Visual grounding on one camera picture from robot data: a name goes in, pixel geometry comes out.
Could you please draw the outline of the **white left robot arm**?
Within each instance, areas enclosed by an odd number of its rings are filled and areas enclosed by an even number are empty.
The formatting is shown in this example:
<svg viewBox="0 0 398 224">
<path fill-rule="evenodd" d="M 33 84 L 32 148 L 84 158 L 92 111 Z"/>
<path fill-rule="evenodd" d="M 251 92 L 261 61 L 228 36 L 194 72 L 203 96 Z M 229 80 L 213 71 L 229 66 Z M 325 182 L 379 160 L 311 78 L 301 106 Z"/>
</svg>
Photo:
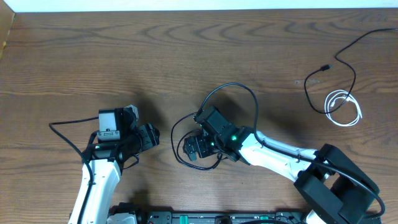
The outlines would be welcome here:
<svg viewBox="0 0 398 224">
<path fill-rule="evenodd" d="M 69 223 L 141 223 L 147 218 L 129 203 L 111 205 L 124 163 L 139 154 L 159 145 L 159 130 L 150 123 L 128 128 L 112 138 L 109 132 L 98 132 L 98 142 L 89 141 L 83 151 L 82 179 Z"/>
</svg>

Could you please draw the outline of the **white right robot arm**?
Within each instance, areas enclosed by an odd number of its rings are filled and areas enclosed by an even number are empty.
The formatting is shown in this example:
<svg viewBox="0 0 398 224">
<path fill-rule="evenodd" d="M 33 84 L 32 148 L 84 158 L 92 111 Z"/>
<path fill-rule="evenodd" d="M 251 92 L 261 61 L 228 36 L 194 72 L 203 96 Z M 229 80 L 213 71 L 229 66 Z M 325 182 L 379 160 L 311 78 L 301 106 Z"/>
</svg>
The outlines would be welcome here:
<svg viewBox="0 0 398 224">
<path fill-rule="evenodd" d="M 368 212 L 382 203 L 378 186 L 341 150 L 325 144 L 321 149 L 294 147 L 249 127 L 217 132 L 203 128 L 185 138 L 183 152 L 191 161 L 217 154 L 232 161 L 269 169 L 294 183 L 311 206 L 306 223 L 360 223 L 377 219 L 385 211 Z"/>
</svg>

